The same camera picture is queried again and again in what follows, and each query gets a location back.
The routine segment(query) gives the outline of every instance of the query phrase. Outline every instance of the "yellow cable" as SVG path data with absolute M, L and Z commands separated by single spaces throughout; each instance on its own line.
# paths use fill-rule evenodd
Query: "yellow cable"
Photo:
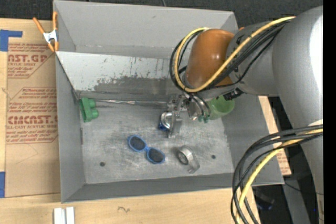
M 200 31 L 200 30 L 207 30 L 208 28 L 202 27 L 202 28 L 198 28 L 192 32 L 190 32 L 187 36 L 185 36 L 185 38 L 182 40 L 180 46 L 177 49 L 176 52 L 176 58 L 175 58 L 175 63 L 174 63 L 174 74 L 175 74 L 175 78 L 177 83 L 179 84 L 179 86 L 184 89 L 186 92 L 198 92 L 203 90 L 205 87 L 207 87 L 210 83 L 212 83 L 222 72 L 223 70 L 227 67 L 227 65 L 232 61 L 232 59 L 241 51 L 241 49 L 248 44 L 248 42 L 254 38 L 256 35 L 260 34 L 262 31 L 266 30 L 267 28 L 276 25 L 278 23 L 284 22 L 286 20 L 290 20 L 295 18 L 294 16 L 292 17 L 285 17 L 285 18 L 281 18 L 278 20 L 274 20 L 262 27 L 260 27 L 258 30 L 256 30 L 255 32 L 253 32 L 249 37 L 247 37 L 238 47 L 237 49 L 235 49 L 233 51 L 233 53 L 227 58 L 227 60 L 222 64 L 222 66 L 212 75 L 211 78 L 209 78 L 203 85 L 192 89 L 192 88 L 188 88 L 186 85 L 183 84 L 183 82 L 181 81 L 181 78 L 179 76 L 179 70 L 178 70 L 178 58 L 180 57 L 180 52 L 182 50 L 182 47 L 184 45 L 184 43 L 188 40 L 189 37 L 191 37 L 195 32 Z
M 319 132 L 323 132 L 323 129 L 317 129 L 314 131 L 310 131 L 304 134 L 312 134 L 312 133 L 319 133 Z M 295 144 L 300 142 L 302 139 L 294 139 L 294 140 L 289 140 L 286 141 L 284 143 L 282 143 L 279 147 L 282 146 L 287 146 L 287 145 L 291 145 L 291 144 Z M 243 191 L 241 192 L 240 198 L 239 198 L 239 206 L 242 207 L 245 197 L 247 195 L 247 191 L 249 190 L 250 186 L 252 185 L 254 179 L 257 177 L 257 175 L 260 173 L 261 169 L 275 156 L 277 155 L 277 153 L 281 150 L 281 148 L 279 148 L 278 150 L 272 151 L 270 152 L 262 161 L 261 163 L 255 168 L 255 170 L 253 171 L 253 173 L 250 175 L 250 177 L 248 178 L 246 185 L 243 189 Z M 240 217 L 238 215 L 238 212 L 236 212 L 236 220 L 239 223 L 240 222 Z

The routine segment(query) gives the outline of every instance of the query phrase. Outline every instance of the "metal bracket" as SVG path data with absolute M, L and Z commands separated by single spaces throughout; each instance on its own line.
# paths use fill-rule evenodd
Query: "metal bracket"
M 191 148 L 187 146 L 180 147 L 177 151 L 177 156 L 182 164 L 190 166 L 188 169 L 190 174 L 193 174 L 200 168 L 200 163 Z

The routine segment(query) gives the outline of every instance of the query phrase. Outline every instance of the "blue sunglasses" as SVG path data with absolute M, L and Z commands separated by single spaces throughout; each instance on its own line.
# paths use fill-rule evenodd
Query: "blue sunglasses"
M 147 143 L 138 135 L 127 137 L 128 145 L 136 152 L 147 152 L 147 159 L 153 164 L 161 164 L 165 161 L 165 155 L 162 151 L 148 147 Z

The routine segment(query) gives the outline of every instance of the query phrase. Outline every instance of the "green cup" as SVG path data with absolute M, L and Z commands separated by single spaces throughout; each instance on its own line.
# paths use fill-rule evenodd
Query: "green cup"
M 221 95 L 217 99 L 214 98 L 208 103 L 210 108 L 210 120 L 219 119 L 222 116 L 229 114 L 235 107 L 235 100 L 225 100 Z

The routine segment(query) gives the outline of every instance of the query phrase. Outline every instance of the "green plastic object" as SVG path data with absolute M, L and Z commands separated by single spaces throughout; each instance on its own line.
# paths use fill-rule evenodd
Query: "green plastic object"
M 90 122 L 98 117 L 98 110 L 95 108 L 96 102 L 93 99 L 81 98 L 79 106 L 84 122 Z
M 229 114 L 235 107 L 235 100 L 225 100 L 221 95 L 218 99 L 214 98 L 208 103 L 210 108 L 210 120 L 219 119 L 222 116 Z

